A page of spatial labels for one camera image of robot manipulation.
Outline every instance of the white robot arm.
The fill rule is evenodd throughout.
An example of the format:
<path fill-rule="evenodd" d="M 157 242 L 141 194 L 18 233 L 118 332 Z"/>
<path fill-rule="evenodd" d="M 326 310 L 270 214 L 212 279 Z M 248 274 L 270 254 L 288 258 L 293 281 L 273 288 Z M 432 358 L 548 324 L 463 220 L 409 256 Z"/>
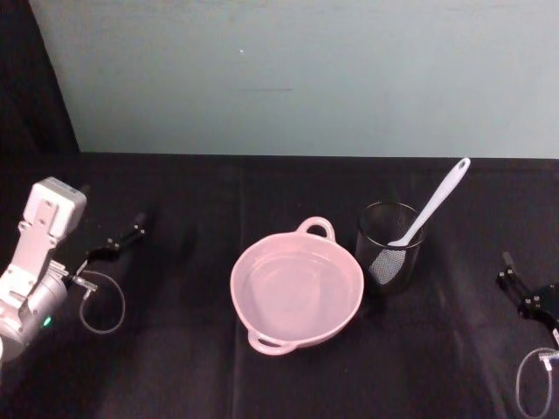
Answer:
<path fill-rule="evenodd" d="M 66 268 L 52 254 L 78 225 L 86 196 L 49 177 L 35 183 L 19 242 L 0 278 L 0 359 L 18 357 L 66 298 Z"/>

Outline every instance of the black table surface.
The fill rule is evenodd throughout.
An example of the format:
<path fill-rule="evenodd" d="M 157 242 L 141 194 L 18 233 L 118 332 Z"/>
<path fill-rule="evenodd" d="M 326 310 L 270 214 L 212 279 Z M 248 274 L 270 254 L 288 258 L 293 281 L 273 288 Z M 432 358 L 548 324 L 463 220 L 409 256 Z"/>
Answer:
<path fill-rule="evenodd" d="M 516 368 L 545 327 L 519 319 L 494 280 L 510 251 L 529 287 L 559 276 L 559 162 L 474 159 L 433 216 L 410 287 L 365 295 L 332 340 L 282 357 L 248 345 L 231 303 L 231 268 L 250 244 L 324 216 L 352 251 L 360 209 L 421 208 L 456 159 L 175 155 L 0 158 L 0 260 L 8 264 L 31 185 L 49 175 L 91 192 L 55 259 L 83 253 L 156 213 L 143 244 L 110 273 L 127 296 L 108 336 L 69 298 L 18 360 L 3 366 L 2 417 L 520 417 Z M 107 316 L 114 305 L 107 305 Z M 536 413 L 545 374 L 528 364 Z M 559 414 L 556 392 L 549 417 Z"/>

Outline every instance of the bowl handle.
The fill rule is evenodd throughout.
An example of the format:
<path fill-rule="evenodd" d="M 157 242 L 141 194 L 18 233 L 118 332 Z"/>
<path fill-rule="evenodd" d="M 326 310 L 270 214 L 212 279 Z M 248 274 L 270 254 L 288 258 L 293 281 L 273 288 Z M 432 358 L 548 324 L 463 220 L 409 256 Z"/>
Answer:
<path fill-rule="evenodd" d="M 321 216 L 311 216 L 310 218 L 307 218 L 301 223 L 297 231 L 300 233 L 306 233 L 307 230 L 314 225 L 322 227 L 324 231 L 326 231 L 326 238 L 335 242 L 334 227 L 332 227 L 332 224 L 329 222 L 329 220 L 327 220 L 326 218 L 322 218 Z"/>
<path fill-rule="evenodd" d="M 259 334 L 254 330 L 248 331 L 248 343 L 251 347 L 264 355 L 284 355 L 293 351 L 297 345 L 291 342 L 284 342 Z"/>

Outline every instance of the light blue wall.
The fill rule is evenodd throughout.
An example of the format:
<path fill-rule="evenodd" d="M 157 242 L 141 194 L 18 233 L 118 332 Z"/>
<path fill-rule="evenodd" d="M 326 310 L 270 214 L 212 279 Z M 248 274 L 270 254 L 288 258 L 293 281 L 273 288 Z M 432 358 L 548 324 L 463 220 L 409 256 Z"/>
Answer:
<path fill-rule="evenodd" d="M 86 151 L 559 157 L 557 0 L 32 0 Z"/>

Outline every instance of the white cable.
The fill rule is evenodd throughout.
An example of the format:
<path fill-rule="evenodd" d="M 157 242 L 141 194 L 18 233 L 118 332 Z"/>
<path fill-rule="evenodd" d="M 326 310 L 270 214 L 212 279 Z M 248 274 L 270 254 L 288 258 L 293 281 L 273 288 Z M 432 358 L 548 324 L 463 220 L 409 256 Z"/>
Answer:
<path fill-rule="evenodd" d="M 524 368 L 524 365 L 526 364 L 526 362 L 528 362 L 528 359 L 530 359 L 531 356 L 538 354 L 540 352 L 547 352 L 547 353 L 554 353 L 555 349 L 551 349 L 549 347 L 538 347 L 537 349 L 534 349 L 532 352 L 530 352 L 528 355 L 526 355 L 524 357 L 524 359 L 521 362 L 521 365 L 518 366 L 518 371 L 516 372 L 516 387 L 515 387 L 515 400 L 516 400 L 516 406 L 518 407 L 518 410 L 520 410 L 520 412 L 522 413 L 522 415 L 524 417 L 526 417 L 527 419 L 542 419 L 548 412 L 549 412 L 549 407 L 551 406 L 551 397 L 553 395 L 553 377 L 551 375 L 551 371 L 548 370 L 548 395 L 546 397 L 546 401 L 545 401 L 545 406 L 543 408 L 543 411 L 541 412 L 541 414 L 539 414 L 538 416 L 532 416 L 529 415 L 526 410 L 524 410 L 524 408 L 521 405 L 521 376 L 522 376 L 522 369 Z"/>
<path fill-rule="evenodd" d="M 87 322 L 86 319 L 84 317 L 84 307 L 86 305 L 86 301 L 89 298 L 91 292 L 90 290 L 87 290 L 86 294 L 84 295 L 83 300 L 81 301 L 81 305 L 79 306 L 79 319 L 81 320 L 82 325 L 84 325 L 84 327 L 89 330 L 92 333 L 97 333 L 97 334 L 110 334 L 114 331 L 116 331 L 116 329 L 118 329 L 121 325 L 122 322 L 124 321 L 124 316 L 126 314 L 126 300 L 124 299 L 124 292 L 122 292 L 121 287 L 117 284 L 117 282 L 112 279 L 111 277 L 109 277 L 108 275 L 101 273 L 101 272 L 97 272 L 97 271 L 82 271 L 83 273 L 87 273 L 87 274 L 91 274 L 91 275 L 99 275 L 105 279 L 108 279 L 115 287 L 116 290 L 119 292 L 119 294 L 121 295 L 121 302 L 122 302 L 122 314 L 121 314 L 121 318 L 119 319 L 118 323 L 111 327 L 110 329 L 107 330 L 100 330 L 100 329 L 96 329 L 94 327 L 91 327 Z"/>

